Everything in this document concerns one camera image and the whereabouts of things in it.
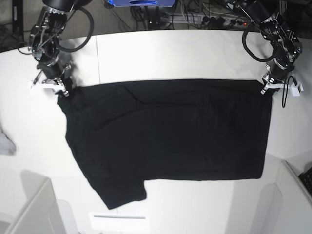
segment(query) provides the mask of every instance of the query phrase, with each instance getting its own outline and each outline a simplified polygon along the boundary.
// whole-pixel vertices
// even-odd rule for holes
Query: t-shirt sleeve
[[[146,199],[146,191],[143,180],[127,180],[102,183],[96,179],[89,180],[93,189],[104,201],[109,210],[122,206],[132,201],[142,201]]]

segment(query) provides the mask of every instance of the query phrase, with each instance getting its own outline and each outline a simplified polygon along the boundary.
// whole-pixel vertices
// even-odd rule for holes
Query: black keyboard
[[[307,172],[302,173],[299,178],[312,196],[312,167]]]

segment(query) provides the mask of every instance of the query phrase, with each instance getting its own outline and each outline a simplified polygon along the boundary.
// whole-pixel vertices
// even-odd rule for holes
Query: gray cloth
[[[0,155],[13,155],[15,150],[16,146],[0,129]]]

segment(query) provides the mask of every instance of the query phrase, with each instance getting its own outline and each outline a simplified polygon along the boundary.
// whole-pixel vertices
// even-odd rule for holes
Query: black t-shirt
[[[136,81],[78,87],[58,104],[75,160],[113,209],[145,199],[145,180],[260,178],[272,106],[260,91],[255,80]]]

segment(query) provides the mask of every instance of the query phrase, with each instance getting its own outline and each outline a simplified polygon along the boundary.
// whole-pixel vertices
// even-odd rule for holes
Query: blue device
[[[109,0],[111,5],[120,6],[172,6],[175,0]]]

